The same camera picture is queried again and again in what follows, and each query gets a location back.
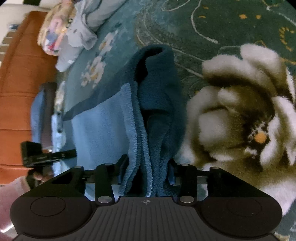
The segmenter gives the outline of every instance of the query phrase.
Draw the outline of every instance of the gray garment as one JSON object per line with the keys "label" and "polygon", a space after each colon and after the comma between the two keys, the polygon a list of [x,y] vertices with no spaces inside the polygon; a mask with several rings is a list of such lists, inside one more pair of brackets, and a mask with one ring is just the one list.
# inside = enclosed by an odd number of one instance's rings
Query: gray garment
{"label": "gray garment", "polygon": [[66,71],[85,48],[97,41],[94,33],[126,0],[82,0],[75,4],[76,16],[60,45],[56,68]]}

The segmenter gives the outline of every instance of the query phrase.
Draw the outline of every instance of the folded blue towel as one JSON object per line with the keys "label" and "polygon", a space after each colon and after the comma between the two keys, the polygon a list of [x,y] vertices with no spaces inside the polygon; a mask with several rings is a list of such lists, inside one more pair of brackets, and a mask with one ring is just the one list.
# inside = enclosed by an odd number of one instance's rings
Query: folded blue towel
{"label": "folded blue towel", "polygon": [[[129,165],[119,189],[126,195],[137,171],[143,195],[167,196],[167,163],[175,156],[185,132],[185,104],[173,52],[165,45],[139,50],[112,80],[102,80],[94,93],[65,113],[63,150],[77,150],[64,161],[94,169],[128,154]],[[93,196],[93,188],[86,190]]]}

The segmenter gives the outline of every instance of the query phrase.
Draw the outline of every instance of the orange leather headboard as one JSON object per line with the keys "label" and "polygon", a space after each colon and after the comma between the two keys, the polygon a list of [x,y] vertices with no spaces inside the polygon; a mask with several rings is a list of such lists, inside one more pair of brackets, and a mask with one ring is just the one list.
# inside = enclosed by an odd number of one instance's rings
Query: orange leather headboard
{"label": "orange leather headboard", "polygon": [[57,58],[37,45],[46,12],[30,12],[0,67],[0,185],[26,175],[20,144],[31,140],[30,110],[39,86],[54,81]]}

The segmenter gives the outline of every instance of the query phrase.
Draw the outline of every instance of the blue cushion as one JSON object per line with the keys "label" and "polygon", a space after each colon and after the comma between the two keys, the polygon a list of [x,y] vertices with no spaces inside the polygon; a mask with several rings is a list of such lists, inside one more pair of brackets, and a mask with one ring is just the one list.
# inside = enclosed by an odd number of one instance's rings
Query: blue cushion
{"label": "blue cushion", "polygon": [[41,143],[41,133],[45,111],[45,91],[42,89],[31,106],[32,142]]}

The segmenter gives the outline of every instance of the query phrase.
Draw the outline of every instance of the ribbed gray panel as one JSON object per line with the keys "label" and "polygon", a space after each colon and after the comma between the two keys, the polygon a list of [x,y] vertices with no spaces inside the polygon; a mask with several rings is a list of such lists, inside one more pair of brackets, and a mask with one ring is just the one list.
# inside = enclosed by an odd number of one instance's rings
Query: ribbed gray panel
{"label": "ribbed gray panel", "polygon": [[[18,236],[15,241],[49,239]],[[80,230],[52,241],[236,241],[203,223],[191,207],[179,206],[170,197],[121,197],[110,207],[100,207]],[[277,241],[270,235],[257,241]]]}

